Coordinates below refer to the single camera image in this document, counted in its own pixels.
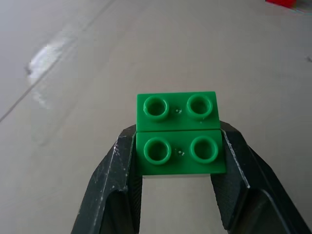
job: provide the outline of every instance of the clamp jaw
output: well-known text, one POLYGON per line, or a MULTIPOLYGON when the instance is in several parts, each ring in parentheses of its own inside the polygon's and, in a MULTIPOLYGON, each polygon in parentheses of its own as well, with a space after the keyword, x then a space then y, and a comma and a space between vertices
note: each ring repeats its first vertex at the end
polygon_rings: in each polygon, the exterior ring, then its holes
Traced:
MULTIPOLYGON (((211 175, 230 234, 311 234, 269 165, 242 134, 221 122, 227 173, 211 175)), ((142 177, 136 175, 136 126, 124 129, 91 176, 72 234, 137 234, 142 177)))

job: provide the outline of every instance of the gray floor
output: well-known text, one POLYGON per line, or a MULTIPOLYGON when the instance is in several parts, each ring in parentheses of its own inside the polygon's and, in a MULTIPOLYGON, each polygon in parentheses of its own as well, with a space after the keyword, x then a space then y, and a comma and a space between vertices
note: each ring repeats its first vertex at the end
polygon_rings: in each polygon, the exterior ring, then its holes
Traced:
MULTIPOLYGON (((1 45, 1 114, 27 93, 0 123, 1 233, 70 233, 93 170, 136 121, 136 94, 200 90, 217 92, 220 118, 271 165, 312 228, 312 16, 263 0, 67 4, 68 18, 43 14, 61 23, 42 21, 40 43, 12 34, 11 54, 6 32, 1 45), (57 62, 27 77, 31 56, 62 29, 72 37, 57 62)), ((142 234, 225 233, 209 178, 146 179, 142 201, 142 234)))

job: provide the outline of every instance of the plastic toy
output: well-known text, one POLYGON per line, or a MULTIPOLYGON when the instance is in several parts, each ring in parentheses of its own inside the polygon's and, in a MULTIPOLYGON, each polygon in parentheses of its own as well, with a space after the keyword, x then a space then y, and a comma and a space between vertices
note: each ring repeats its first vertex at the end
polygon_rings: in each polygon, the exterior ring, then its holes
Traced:
POLYGON ((215 92, 137 96, 139 175, 225 173, 215 92))
POLYGON ((266 1, 287 8, 293 8, 297 2, 296 0, 266 0, 266 1))

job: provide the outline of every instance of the green lego brick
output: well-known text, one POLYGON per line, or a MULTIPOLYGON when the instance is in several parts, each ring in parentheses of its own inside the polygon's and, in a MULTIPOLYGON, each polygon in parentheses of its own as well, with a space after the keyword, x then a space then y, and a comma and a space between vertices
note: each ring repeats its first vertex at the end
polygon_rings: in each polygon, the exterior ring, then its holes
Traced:
POLYGON ((137 96, 137 132, 210 129, 220 129, 215 92, 137 96))
POLYGON ((221 131, 137 133, 136 166, 141 176, 225 173, 221 131))

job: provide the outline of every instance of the floor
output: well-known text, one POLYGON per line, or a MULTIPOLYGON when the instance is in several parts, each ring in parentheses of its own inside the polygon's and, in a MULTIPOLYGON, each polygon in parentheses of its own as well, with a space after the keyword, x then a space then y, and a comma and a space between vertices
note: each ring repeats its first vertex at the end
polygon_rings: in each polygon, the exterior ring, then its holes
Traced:
MULTIPOLYGON (((312 228, 312 15, 263 0, 1 4, 1 233, 70 233, 136 94, 200 90, 312 228)), ((226 233, 207 177, 145 179, 142 202, 142 234, 226 233)))

